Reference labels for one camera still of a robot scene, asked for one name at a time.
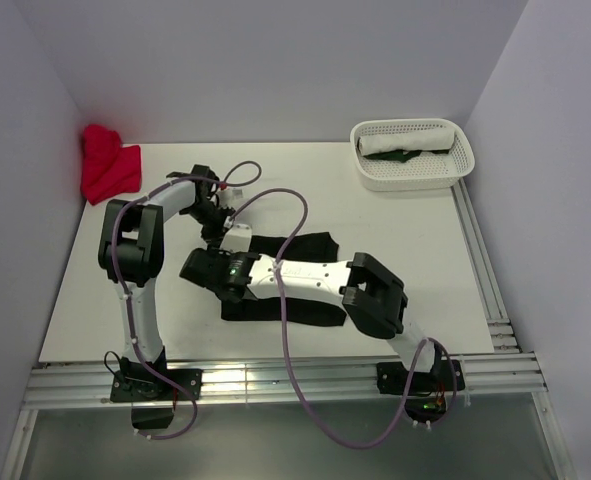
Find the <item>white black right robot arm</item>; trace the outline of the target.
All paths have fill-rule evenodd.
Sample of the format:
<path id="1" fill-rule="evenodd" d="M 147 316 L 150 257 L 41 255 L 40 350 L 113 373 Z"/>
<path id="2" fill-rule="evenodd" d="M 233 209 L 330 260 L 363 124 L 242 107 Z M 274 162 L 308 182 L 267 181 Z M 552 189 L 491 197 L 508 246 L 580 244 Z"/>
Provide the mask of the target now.
<path id="1" fill-rule="evenodd" d="M 418 351 L 425 335 L 404 319 L 404 283 L 369 254 L 319 263 L 196 249 L 180 277 L 212 292 L 225 320 L 286 317 L 297 324 L 331 328 L 349 319 L 361 334 L 388 342 L 416 388 L 430 389 L 442 377 L 438 349 L 428 344 Z"/>

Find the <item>black t shirt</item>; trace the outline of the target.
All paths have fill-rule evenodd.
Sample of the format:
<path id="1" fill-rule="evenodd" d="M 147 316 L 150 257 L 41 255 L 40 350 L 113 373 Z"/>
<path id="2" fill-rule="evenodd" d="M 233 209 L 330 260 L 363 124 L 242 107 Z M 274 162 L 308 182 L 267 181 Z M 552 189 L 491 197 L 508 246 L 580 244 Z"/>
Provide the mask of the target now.
<path id="1" fill-rule="evenodd" d="M 249 251 L 275 257 L 286 240 L 285 237 L 253 235 Z M 339 245 L 329 232 L 296 236 L 287 246 L 284 259 L 311 263 L 336 262 Z M 292 323 L 314 327 L 339 327 L 346 314 L 334 305 L 304 299 L 287 298 L 288 320 Z M 225 321 L 280 321 L 280 300 L 267 298 L 243 300 L 240 303 L 221 302 L 221 318 Z"/>

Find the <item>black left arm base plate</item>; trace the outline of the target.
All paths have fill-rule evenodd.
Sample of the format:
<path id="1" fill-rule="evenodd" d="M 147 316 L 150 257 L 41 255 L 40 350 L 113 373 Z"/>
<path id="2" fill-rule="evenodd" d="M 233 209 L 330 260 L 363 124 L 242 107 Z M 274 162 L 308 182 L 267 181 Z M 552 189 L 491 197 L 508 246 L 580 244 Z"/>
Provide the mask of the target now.
<path id="1" fill-rule="evenodd" d="M 141 403 L 151 401 L 189 401 L 200 398 L 203 371 L 196 368 L 169 369 L 164 358 L 149 367 L 172 384 L 149 372 L 142 364 L 127 358 L 119 359 L 114 374 L 110 401 L 112 403 Z"/>

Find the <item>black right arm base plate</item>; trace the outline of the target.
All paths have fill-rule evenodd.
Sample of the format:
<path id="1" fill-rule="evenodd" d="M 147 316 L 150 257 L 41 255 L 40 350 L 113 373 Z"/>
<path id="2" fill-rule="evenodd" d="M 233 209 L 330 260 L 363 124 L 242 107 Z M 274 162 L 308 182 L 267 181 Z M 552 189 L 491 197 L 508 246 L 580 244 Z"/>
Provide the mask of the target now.
<path id="1" fill-rule="evenodd" d="M 376 364 L 376 386 L 380 394 L 401 396 L 407 382 L 409 372 L 401 362 L 380 362 Z M 428 396 L 443 389 L 445 392 L 466 388 L 461 363 L 457 360 L 448 362 L 441 359 L 437 366 L 428 373 L 413 374 L 409 395 Z"/>

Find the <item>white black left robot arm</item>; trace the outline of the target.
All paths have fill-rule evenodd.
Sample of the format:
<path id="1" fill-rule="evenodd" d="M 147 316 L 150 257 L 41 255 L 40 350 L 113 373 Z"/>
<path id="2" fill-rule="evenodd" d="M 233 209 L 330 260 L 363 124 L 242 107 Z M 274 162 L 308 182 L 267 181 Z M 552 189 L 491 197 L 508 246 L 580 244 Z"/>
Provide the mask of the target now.
<path id="1" fill-rule="evenodd" d="M 146 399 L 174 387 L 167 369 L 156 311 L 156 279 L 165 259 L 164 224 L 189 215 L 202 226 L 208 243 L 223 239 L 233 213 L 213 197 L 228 186 L 209 167 L 172 172 L 166 182 L 134 200 L 111 200 L 105 208 L 98 263 L 117 291 L 124 331 L 115 383 Z"/>

